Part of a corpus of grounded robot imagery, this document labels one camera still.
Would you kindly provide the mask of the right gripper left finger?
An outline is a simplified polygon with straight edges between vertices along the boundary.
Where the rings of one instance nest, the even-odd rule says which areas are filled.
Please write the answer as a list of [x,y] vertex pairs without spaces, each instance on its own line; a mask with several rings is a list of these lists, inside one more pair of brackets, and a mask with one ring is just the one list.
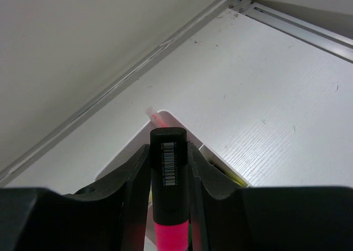
[[1,190],[2,250],[143,250],[149,145],[74,194]]

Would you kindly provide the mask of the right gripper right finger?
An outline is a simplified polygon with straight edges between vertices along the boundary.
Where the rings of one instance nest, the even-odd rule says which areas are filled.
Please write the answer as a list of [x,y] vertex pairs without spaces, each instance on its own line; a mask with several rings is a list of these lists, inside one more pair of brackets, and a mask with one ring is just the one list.
[[194,250],[351,250],[352,189],[243,188],[188,145]]

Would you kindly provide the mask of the pink cap black highlighter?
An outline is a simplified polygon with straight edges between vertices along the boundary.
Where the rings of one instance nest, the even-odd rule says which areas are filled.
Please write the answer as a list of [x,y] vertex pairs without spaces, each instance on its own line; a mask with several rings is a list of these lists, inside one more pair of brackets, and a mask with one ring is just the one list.
[[187,131],[161,127],[150,132],[154,231],[158,250],[187,250],[189,193]]

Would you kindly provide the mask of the pink clear pen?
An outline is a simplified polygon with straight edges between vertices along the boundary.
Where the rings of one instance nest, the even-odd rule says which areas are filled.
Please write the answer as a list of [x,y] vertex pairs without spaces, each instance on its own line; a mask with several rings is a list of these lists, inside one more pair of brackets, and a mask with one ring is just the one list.
[[155,127],[158,127],[158,128],[168,127],[168,125],[164,122],[160,114],[156,112],[152,107],[148,107],[145,113]]

